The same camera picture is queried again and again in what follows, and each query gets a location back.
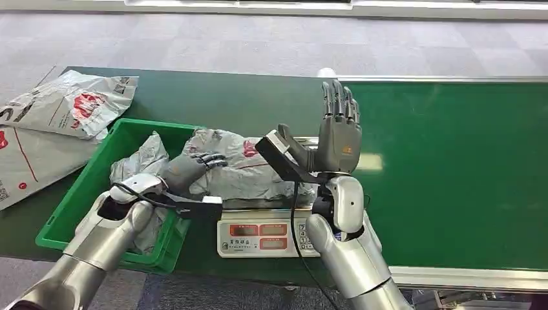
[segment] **scale keypad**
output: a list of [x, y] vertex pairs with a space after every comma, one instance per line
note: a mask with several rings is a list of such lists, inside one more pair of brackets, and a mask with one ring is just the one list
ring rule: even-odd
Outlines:
[[301, 250], [314, 250], [310, 238], [306, 234], [306, 225], [304, 223], [297, 224], [299, 230], [295, 231], [298, 235], [299, 249]]

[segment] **crumpled plastic package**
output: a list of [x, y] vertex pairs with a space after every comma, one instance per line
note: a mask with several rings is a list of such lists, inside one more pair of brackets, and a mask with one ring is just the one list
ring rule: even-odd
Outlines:
[[84, 166], [105, 136], [82, 140], [0, 125], [0, 210]]
[[0, 107], [0, 125], [91, 139], [129, 108], [137, 83], [70, 70]]
[[[165, 151], [162, 139], [157, 132], [153, 132], [139, 149], [128, 158], [119, 160], [111, 165], [111, 183], [121, 182], [138, 173], [149, 173], [160, 176], [167, 168], [169, 155]], [[138, 254], [148, 254], [154, 249], [158, 233], [162, 226], [167, 210], [155, 208], [154, 216], [149, 224], [133, 241], [132, 250]]]
[[[183, 153], [217, 152], [226, 156], [228, 167], [209, 170], [190, 186], [190, 193], [220, 196], [225, 209], [289, 208], [293, 182], [282, 181], [255, 150], [259, 140], [226, 130], [196, 129]], [[298, 204], [312, 203], [316, 186], [299, 186]]]
[[84, 166], [137, 82], [68, 71], [0, 104], [0, 210]]

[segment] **red logo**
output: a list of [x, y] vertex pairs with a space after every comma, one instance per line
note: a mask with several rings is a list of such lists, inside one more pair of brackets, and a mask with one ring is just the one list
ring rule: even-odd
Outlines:
[[8, 146], [8, 140], [6, 140], [4, 131], [0, 131], [0, 150], [7, 146]]
[[252, 143], [249, 140], [244, 141], [244, 156], [249, 158], [257, 154], [258, 152], [255, 149], [255, 143]]
[[76, 119], [89, 118], [93, 111], [105, 100], [97, 95], [82, 94], [74, 98], [74, 111], [73, 116]]

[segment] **black cable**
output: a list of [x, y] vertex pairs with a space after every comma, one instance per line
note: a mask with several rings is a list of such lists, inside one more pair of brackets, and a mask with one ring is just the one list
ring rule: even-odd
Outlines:
[[302, 261], [302, 264], [303, 264], [304, 268], [306, 269], [308, 274], [310, 274], [310, 278], [312, 278], [312, 280], [314, 280], [314, 282], [316, 282], [317, 287], [320, 289], [320, 291], [322, 291], [325, 298], [327, 298], [327, 300], [329, 300], [329, 303], [333, 306], [333, 308], [335, 310], [339, 310], [339, 307], [337, 307], [337, 305], [331, 299], [331, 297], [329, 297], [329, 295], [327, 295], [327, 292], [325, 291], [323, 286], [320, 284], [318, 279], [316, 279], [316, 277], [312, 273], [312, 270], [310, 270], [310, 268], [306, 264], [306, 261], [304, 260], [304, 257], [302, 257], [302, 254], [300, 253], [299, 245], [297, 243], [297, 234], [295, 233], [295, 209], [297, 208], [297, 195], [298, 194], [299, 194], [299, 183], [295, 182], [295, 186], [293, 188], [293, 206], [291, 207], [291, 220], [290, 220], [291, 221], [291, 234], [293, 235], [293, 244], [295, 245], [295, 249], [297, 250], [297, 254], [298, 254], [300, 260]]
[[131, 187], [127, 186], [124, 183], [114, 182], [113, 185], [125, 190], [125, 192], [127, 192], [128, 194], [132, 194], [133, 196], [135, 196], [135, 197], [137, 197], [141, 200], [149, 202], [151, 205], [153, 205], [155, 207], [161, 207], [161, 208], [167, 208], [167, 209], [176, 209], [177, 208], [174, 205], [166, 205], [165, 203], [161, 203], [161, 202], [158, 202], [158, 201], [154, 201], [150, 198], [147, 198], [143, 194], [140, 194], [139, 192], [134, 191]]

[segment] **robotic hand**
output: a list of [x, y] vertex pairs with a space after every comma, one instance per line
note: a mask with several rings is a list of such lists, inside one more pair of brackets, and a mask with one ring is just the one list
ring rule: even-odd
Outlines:
[[226, 157], [222, 154], [206, 152], [201, 154], [181, 154], [169, 161], [162, 178], [168, 184], [168, 191], [177, 196], [190, 195], [189, 187], [206, 172], [215, 167], [226, 167]]
[[[255, 148], [283, 180], [320, 185], [306, 230], [342, 295], [356, 309], [412, 309], [381, 254], [381, 242], [364, 211], [361, 184], [350, 176], [361, 148], [358, 104], [350, 89], [337, 80], [332, 84], [322, 84], [325, 115], [317, 150], [296, 142], [283, 124]], [[284, 155], [286, 152], [297, 164]], [[319, 173], [313, 176], [309, 172]]]
[[162, 178], [141, 173], [115, 183], [97, 197], [53, 268], [5, 310], [85, 310], [107, 273], [118, 267], [145, 229], [155, 207], [175, 209], [184, 218], [220, 219], [219, 197], [172, 200], [165, 192], [184, 194], [207, 170], [226, 165], [219, 154], [182, 154], [170, 161]]

